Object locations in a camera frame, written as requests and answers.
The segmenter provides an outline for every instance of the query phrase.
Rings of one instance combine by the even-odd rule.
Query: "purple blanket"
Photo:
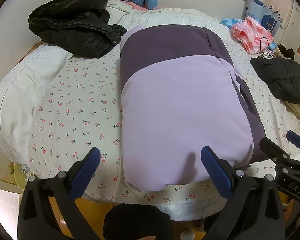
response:
[[[266,159],[256,106],[219,36],[188,25],[138,26],[121,47],[126,183],[158,191],[206,180],[206,145],[234,167]]]

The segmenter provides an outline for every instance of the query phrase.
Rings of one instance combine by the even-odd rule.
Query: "bed sheet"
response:
[[[160,24],[206,27],[225,42],[253,95],[266,135],[293,156],[300,151],[285,139],[288,130],[300,134],[300,121],[275,99],[256,75],[249,55],[231,40],[229,29],[196,10],[159,9],[141,12],[109,2],[110,24],[126,29]],[[120,48],[101,59],[72,58],[53,82],[35,112],[29,136],[30,167],[40,177],[53,177],[84,158],[92,146],[101,150],[101,163],[85,196],[118,203],[167,205],[210,200],[218,196],[211,180],[168,186],[160,192],[139,192],[124,181],[121,155]],[[251,165],[254,176],[274,174],[271,161]]]

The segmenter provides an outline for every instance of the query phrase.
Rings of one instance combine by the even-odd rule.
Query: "metal screw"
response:
[[[266,175],[267,180],[272,181],[273,180],[273,176],[271,174],[267,174]]]
[[[235,174],[237,174],[237,176],[239,176],[239,177],[243,177],[244,176],[244,171],[242,171],[242,170],[236,170]]]
[[[59,177],[59,178],[64,178],[66,175],[67,175],[67,173],[66,173],[65,171],[60,171],[60,172],[58,173],[58,177]]]
[[[36,176],[32,175],[32,176],[29,178],[29,181],[30,181],[30,182],[35,181],[35,178],[36,178]]]

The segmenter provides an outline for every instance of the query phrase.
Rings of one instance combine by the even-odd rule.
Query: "black jacket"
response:
[[[108,25],[108,0],[54,0],[29,16],[30,30],[44,42],[80,57],[100,58],[120,43],[126,30]]]
[[[262,57],[252,58],[250,62],[275,98],[300,104],[300,65],[297,62],[292,59]]]

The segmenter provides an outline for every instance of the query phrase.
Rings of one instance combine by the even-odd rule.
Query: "pink plastic bag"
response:
[[[273,42],[270,31],[251,17],[247,17],[243,23],[233,25],[231,31],[243,43],[244,48],[250,55],[259,53],[260,47],[263,51]]]

